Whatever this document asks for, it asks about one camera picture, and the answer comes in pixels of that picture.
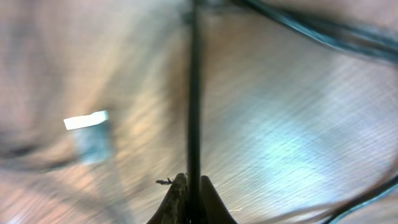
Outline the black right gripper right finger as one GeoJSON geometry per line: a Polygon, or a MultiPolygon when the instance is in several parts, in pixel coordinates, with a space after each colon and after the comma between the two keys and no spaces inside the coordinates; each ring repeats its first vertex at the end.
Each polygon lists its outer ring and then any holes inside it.
{"type": "Polygon", "coordinates": [[[200,177],[200,196],[208,224],[237,224],[206,175],[200,177]]]}

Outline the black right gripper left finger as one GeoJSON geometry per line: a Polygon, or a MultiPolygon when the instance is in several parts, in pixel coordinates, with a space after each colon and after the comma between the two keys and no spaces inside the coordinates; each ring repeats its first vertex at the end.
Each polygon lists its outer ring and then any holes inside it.
{"type": "Polygon", "coordinates": [[[169,186],[169,189],[147,224],[186,224],[187,180],[184,173],[177,174],[173,180],[156,180],[157,184],[169,186]]]}

